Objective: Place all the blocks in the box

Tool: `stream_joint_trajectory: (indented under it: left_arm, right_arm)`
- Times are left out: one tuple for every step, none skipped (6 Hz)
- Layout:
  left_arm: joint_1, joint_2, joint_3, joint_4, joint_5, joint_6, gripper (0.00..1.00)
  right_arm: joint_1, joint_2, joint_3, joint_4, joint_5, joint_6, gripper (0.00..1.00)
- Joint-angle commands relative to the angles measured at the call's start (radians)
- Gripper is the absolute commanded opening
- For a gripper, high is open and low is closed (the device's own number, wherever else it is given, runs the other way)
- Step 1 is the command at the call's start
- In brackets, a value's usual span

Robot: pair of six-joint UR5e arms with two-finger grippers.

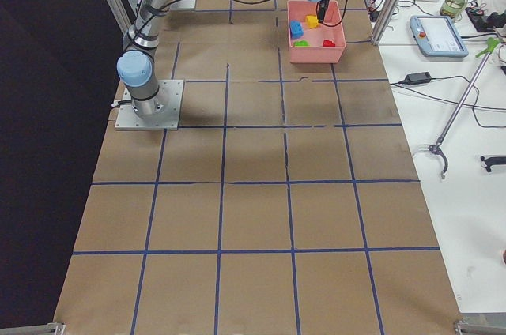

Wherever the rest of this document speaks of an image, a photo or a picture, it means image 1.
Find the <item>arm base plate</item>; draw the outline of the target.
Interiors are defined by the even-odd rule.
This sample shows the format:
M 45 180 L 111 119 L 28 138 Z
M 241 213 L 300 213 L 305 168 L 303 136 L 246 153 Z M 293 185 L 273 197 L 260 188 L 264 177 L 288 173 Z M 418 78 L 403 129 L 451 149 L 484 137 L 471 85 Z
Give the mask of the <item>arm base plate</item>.
M 177 130 L 183 98 L 184 80 L 159 80 L 157 95 L 151 100 L 133 100 L 130 92 L 123 90 L 115 121 L 117 130 Z

